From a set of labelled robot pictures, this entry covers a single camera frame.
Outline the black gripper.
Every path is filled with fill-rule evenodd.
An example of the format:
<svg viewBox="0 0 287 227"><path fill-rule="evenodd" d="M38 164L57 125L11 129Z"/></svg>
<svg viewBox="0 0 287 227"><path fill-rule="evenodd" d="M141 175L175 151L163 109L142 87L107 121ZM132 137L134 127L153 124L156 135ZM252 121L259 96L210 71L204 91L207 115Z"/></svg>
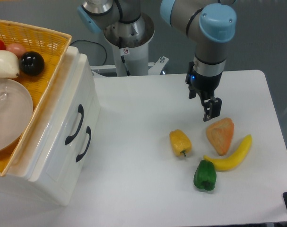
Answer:
<svg viewBox="0 0 287 227"><path fill-rule="evenodd" d="M189 62L185 83L188 85L189 99L199 95L204 108L203 121L207 122L219 117L221 113L222 100L215 97L215 90L219 86L222 72L215 76L205 76L199 74L195 66L198 64Z"/></svg>

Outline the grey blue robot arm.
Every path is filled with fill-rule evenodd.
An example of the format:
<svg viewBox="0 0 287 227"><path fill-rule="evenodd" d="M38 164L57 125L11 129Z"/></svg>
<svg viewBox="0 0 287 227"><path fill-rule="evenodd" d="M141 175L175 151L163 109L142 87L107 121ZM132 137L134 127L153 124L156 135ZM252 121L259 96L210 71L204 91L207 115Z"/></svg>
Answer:
<svg viewBox="0 0 287 227"><path fill-rule="evenodd" d="M162 19L196 43L185 82L189 98L200 97L204 121L218 117L222 101L215 97L224 71L228 43L235 35L237 16L231 0L164 0ZM150 72L148 44L155 27L138 0L86 0L77 8L92 33L103 33L111 44L118 76Z"/></svg>

